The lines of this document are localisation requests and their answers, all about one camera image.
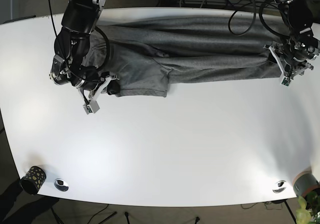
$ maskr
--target patterned cup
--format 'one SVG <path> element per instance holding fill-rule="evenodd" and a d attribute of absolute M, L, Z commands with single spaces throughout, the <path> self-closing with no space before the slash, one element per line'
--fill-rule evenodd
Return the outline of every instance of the patterned cup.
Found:
<path fill-rule="evenodd" d="M 39 192 L 46 178 L 47 176 L 41 168 L 33 166 L 26 175 L 21 178 L 20 185 L 26 193 L 35 195 Z"/>

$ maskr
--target white tabletop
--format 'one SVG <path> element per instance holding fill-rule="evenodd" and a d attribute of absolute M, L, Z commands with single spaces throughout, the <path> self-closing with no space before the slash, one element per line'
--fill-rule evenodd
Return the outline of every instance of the white tabletop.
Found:
<path fill-rule="evenodd" d="M 104 10 L 100 23 L 224 15 L 191 8 Z M 62 15 L 55 16 L 60 30 Z M 320 27 L 314 25 L 315 37 Z M 94 115 L 71 85 L 49 79 L 49 17 L 0 25 L 0 108 L 17 171 L 42 167 L 40 194 L 137 206 L 216 206 L 294 197 L 273 193 L 312 164 L 320 177 L 320 67 L 294 80 L 171 85 L 167 98 L 101 95 Z M 53 182 L 69 184 L 65 193 Z"/>

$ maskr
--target gray pot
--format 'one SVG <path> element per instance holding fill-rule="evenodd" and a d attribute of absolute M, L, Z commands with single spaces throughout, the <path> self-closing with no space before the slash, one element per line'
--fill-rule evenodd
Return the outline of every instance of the gray pot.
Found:
<path fill-rule="evenodd" d="M 316 189 L 320 191 L 320 185 L 310 171 L 300 173 L 293 181 L 293 190 L 297 196 L 305 198 L 308 193 Z"/>

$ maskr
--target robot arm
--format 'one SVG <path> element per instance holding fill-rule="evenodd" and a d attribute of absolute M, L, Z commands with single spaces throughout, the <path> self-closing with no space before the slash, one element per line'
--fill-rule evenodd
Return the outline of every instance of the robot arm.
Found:
<path fill-rule="evenodd" d="M 308 60 L 314 60 L 320 53 L 320 42 L 314 38 L 311 26 L 313 24 L 313 14 L 307 6 L 306 0 L 274 0 L 281 12 L 283 22 L 289 28 L 290 35 L 278 35 L 282 44 L 276 44 L 268 49 L 276 60 L 282 75 L 281 83 L 289 86 L 295 76 L 303 75 L 306 69 L 313 69 Z M 260 7 L 259 16 L 262 18 L 262 10 L 266 6 Z"/>
<path fill-rule="evenodd" d="M 120 92 L 117 77 L 109 72 L 102 72 L 110 59 L 110 46 L 106 35 L 95 26 L 106 0 L 69 0 L 62 19 L 62 29 L 55 39 L 50 78 L 57 85 L 71 83 L 79 90 L 85 101 L 84 109 L 89 113 L 99 110 L 97 97 L 101 93 L 109 95 Z M 320 53 L 320 42 L 314 38 L 311 30 L 313 15 L 305 0 L 275 0 L 281 11 L 282 19 L 290 30 L 290 35 L 280 35 L 282 44 L 275 43 L 268 46 L 271 52 L 270 60 L 277 63 L 281 69 L 281 83 L 288 86 L 296 75 L 303 75 L 308 68 L 313 69 L 307 60 L 315 59 Z M 260 7 L 260 19 L 263 21 L 262 11 L 267 4 Z M 82 65 L 84 57 L 90 49 L 90 34 L 98 31 L 106 42 L 107 56 L 99 66 L 85 67 Z"/>
<path fill-rule="evenodd" d="M 76 87 L 89 113 L 99 110 L 96 102 L 102 92 L 116 94 L 120 91 L 117 77 L 108 72 L 102 73 L 110 58 L 110 46 L 106 35 L 95 26 L 106 0 L 69 0 L 62 19 L 62 29 L 54 42 L 55 56 L 50 72 L 50 78 L 57 85 L 71 83 Z M 99 67 L 82 65 L 84 57 L 90 49 L 90 34 L 98 31 L 106 42 L 107 56 Z M 88 100 L 85 90 L 89 91 Z"/>

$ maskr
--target gray fabric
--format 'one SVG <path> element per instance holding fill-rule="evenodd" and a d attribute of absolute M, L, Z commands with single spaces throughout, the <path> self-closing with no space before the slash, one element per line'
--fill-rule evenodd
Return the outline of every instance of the gray fabric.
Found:
<path fill-rule="evenodd" d="M 259 19 L 244 36 L 228 30 L 225 17 L 182 17 L 121 25 L 99 26 L 110 40 L 111 61 L 104 69 L 120 77 L 119 96 L 166 96 L 169 83 L 274 78 L 276 64 L 268 62 L 265 44 L 279 38 L 268 32 Z M 234 32 L 242 32 L 250 19 L 232 20 Z M 268 22 L 287 34 L 282 22 Z M 100 66 L 106 49 L 102 36 L 93 32 L 84 65 Z"/>

